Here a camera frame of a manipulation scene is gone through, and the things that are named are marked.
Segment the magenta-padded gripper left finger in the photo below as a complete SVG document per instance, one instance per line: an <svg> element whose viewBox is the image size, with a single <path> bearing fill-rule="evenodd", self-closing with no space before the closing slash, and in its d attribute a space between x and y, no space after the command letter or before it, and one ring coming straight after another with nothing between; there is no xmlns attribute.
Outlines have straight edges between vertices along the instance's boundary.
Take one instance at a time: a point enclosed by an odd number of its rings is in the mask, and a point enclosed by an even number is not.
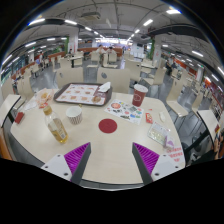
<svg viewBox="0 0 224 224"><path fill-rule="evenodd" d="M79 185L90 154L91 143L88 142L65 155L56 154L42 169Z"/></svg>

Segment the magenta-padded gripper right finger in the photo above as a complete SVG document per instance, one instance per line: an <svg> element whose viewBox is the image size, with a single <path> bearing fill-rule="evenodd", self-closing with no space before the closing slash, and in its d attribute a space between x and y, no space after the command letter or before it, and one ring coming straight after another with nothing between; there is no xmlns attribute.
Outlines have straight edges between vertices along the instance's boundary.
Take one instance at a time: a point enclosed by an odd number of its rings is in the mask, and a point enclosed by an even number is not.
<svg viewBox="0 0 224 224"><path fill-rule="evenodd" d="M140 144L133 144L132 153L144 185L181 170L181 167L169 155L159 155Z"/></svg>

